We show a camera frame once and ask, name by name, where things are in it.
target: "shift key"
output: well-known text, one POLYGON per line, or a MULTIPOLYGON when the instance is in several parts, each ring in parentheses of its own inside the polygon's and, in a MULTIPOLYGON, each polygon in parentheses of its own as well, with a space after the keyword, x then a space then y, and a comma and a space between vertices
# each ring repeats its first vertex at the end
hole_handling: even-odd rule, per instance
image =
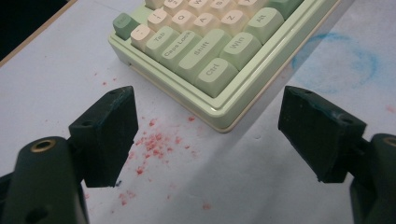
POLYGON ((199 73, 231 40, 231 37, 220 29, 211 30, 198 44, 186 54, 178 64, 175 73, 193 84, 199 73))

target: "keyboard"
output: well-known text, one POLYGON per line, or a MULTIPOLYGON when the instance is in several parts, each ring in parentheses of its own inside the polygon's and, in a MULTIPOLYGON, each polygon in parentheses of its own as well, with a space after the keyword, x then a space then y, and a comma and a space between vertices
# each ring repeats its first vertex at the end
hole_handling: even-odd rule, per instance
POLYGON ((341 0, 146 0, 114 21, 120 60, 221 133, 341 0))

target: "white surface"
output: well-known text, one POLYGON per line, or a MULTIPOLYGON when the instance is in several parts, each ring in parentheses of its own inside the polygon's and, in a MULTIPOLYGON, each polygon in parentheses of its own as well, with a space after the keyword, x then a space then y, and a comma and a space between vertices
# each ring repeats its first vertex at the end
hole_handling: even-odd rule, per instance
MULTIPOLYGON (((140 124, 133 156, 119 187, 85 190, 91 223, 352 223, 351 176, 319 183, 277 129, 283 92, 221 134, 118 60, 107 43, 111 22, 138 5, 77 1, 0 68, 0 175, 12 172, 23 146, 69 137, 68 125, 104 93, 132 85, 140 124), (145 159, 147 142, 162 146, 163 158, 145 159)), ((393 0, 356 0, 288 83, 365 121, 367 140, 396 134, 395 9, 393 0)))

